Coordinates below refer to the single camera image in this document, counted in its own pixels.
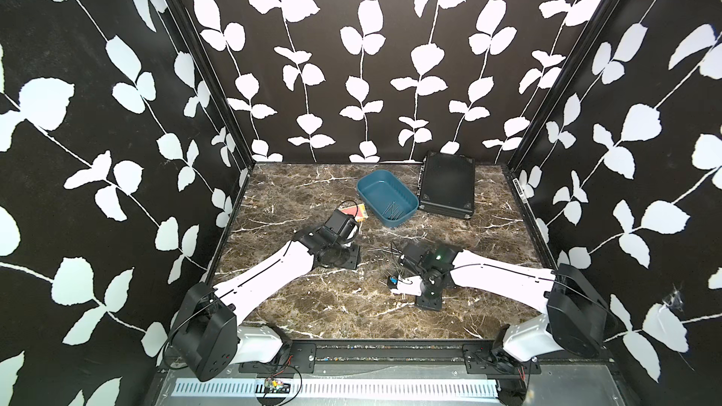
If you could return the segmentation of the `steel nail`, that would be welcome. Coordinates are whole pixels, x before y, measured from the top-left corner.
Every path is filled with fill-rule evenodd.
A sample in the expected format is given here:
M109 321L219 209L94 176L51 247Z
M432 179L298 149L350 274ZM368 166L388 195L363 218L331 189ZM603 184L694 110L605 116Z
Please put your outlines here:
M405 216L407 214L411 214L413 211L413 208L409 208L407 205L393 201L384 208L382 217L384 220L396 223L403 221Z

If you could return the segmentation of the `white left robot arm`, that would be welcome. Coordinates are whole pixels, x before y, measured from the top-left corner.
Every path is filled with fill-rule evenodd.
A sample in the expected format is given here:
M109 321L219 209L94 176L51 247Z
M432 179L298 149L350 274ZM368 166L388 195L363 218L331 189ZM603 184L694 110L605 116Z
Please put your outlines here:
M268 298L319 265L357 263L357 223L344 230L312 227L293 235L276 253L240 276L209 286L203 282L186 293L163 349L173 349L201 382L229 365L268 363L283 346L271 328L242 325Z

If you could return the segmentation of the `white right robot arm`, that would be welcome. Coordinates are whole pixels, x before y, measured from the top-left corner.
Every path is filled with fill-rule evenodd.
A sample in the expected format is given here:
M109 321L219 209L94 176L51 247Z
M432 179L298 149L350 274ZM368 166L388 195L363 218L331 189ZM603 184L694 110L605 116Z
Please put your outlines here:
M509 372L533 358L567 351L586 359L602 350L609 306L575 267L556 269L521 267L488 259L470 250L440 245L436 249L406 244L399 263L411 276L387 280L394 294L415 297L415 305L439 311L447 288L479 289L535 309L539 315L502 327L481 357Z

